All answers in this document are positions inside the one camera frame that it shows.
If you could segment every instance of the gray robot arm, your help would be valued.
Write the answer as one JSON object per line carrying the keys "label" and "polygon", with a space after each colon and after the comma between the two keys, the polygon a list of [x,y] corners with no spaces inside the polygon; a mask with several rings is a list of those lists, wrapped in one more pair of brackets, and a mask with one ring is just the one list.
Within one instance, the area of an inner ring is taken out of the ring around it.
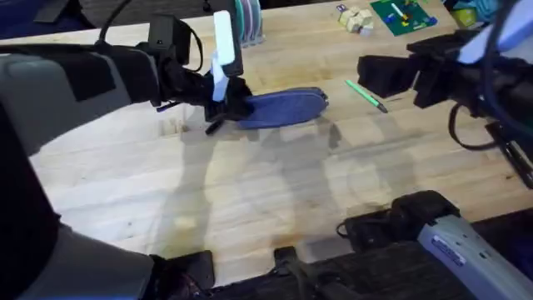
{"label": "gray robot arm", "polygon": [[[66,54],[58,59],[22,54],[0,57],[0,101],[28,155],[80,125],[157,97],[153,58],[136,49],[121,51],[125,59],[97,53]],[[132,70],[122,67],[128,60]],[[138,68],[148,72],[135,72]],[[131,85],[139,82],[144,90],[132,91]]]}

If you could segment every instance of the green board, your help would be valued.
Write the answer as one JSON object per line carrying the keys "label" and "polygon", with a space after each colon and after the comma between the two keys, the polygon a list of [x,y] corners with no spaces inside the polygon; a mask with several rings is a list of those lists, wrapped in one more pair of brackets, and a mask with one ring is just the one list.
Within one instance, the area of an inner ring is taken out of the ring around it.
{"label": "green board", "polygon": [[[409,17],[409,25],[405,27],[401,25],[402,19],[398,15],[396,10],[394,10],[394,8],[392,7],[392,3],[395,3],[395,5],[401,10],[401,12]],[[374,10],[376,11],[376,13],[380,16],[380,19],[385,23],[385,25],[389,27],[395,37],[405,33],[412,33],[416,30],[421,30],[435,25],[430,25],[427,22],[429,16],[426,12],[424,12],[422,7],[420,7],[418,3],[413,1],[411,1],[411,4],[407,7],[405,6],[404,0],[380,0],[373,2],[371,5],[372,8],[374,8]],[[396,18],[393,22],[387,24],[385,22],[385,19],[391,13],[394,13]]]}

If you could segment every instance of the green marker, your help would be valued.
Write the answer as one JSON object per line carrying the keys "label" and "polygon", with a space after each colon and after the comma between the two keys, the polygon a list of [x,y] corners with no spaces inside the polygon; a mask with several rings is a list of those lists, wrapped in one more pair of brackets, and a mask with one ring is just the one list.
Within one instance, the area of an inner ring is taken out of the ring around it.
{"label": "green marker", "polygon": [[370,104],[381,110],[382,113],[388,113],[383,104],[375,100],[371,95],[367,94],[361,87],[353,83],[351,80],[346,80],[346,83],[350,86],[350,88],[353,88],[354,90],[356,90],[356,92],[363,96]]}

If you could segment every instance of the black mount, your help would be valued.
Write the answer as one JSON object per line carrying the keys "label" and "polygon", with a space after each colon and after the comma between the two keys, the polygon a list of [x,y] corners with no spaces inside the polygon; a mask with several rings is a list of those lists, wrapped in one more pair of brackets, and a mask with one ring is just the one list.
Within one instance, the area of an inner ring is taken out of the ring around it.
{"label": "black mount", "polygon": [[279,276],[294,276],[298,281],[301,300],[323,298],[327,300],[379,300],[373,295],[361,295],[350,289],[338,272],[319,270],[302,262],[294,247],[274,250],[276,266],[273,272]]}
{"label": "black mount", "polygon": [[399,197],[391,208],[344,221],[346,238],[356,253],[385,248],[392,243],[415,241],[425,225],[447,215],[460,217],[459,209],[435,191]]}

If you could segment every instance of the sticker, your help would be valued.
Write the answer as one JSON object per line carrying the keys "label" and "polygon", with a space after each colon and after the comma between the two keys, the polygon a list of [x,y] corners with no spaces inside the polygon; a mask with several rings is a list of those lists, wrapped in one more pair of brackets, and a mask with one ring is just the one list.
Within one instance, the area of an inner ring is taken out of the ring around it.
{"label": "sticker", "polygon": [[457,251],[450,248],[448,243],[439,236],[433,236],[433,238],[431,239],[431,243],[433,244],[433,246],[441,250],[457,266],[462,267],[465,265],[465,258],[462,257]]}

